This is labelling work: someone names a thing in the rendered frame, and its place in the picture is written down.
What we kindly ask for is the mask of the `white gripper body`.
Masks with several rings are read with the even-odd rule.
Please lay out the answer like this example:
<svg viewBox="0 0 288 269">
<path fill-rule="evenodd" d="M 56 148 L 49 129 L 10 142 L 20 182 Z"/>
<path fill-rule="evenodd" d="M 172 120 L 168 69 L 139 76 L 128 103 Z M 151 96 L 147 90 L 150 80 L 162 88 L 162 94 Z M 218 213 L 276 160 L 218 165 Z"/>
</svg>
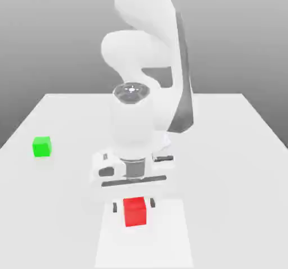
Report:
<svg viewBox="0 0 288 269">
<path fill-rule="evenodd" d="M 154 196 L 165 192 L 169 185 L 166 175 L 149 176 L 140 179 L 105 181 L 98 189 L 103 199 L 123 199 L 140 196 Z"/>
</svg>

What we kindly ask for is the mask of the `small red cube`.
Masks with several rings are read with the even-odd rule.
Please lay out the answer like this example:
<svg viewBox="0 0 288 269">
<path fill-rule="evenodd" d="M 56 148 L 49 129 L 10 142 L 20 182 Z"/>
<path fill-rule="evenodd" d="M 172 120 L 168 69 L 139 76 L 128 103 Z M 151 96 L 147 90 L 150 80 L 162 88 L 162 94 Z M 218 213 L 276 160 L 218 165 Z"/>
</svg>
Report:
<svg viewBox="0 0 288 269">
<path fill-rule="evenodd" d="M 145 225 L 147 208 L 144 197 L 123 199 L 124 219 L 127 227 Z"/>
</svg>

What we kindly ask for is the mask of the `small green cube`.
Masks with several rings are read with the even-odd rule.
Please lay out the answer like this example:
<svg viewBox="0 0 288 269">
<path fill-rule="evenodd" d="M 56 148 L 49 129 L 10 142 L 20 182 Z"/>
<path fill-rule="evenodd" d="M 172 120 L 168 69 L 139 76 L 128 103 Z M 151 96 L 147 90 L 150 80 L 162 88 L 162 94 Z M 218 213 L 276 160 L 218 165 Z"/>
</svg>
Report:
<svg viewBox="0 0 288 269">
<path fill-rule="evenodd" d="M 35 137 L 32 143 L 33 154 L 35 157 L 48 157 L 52 152 L 50 136 Z"/>
</svg>

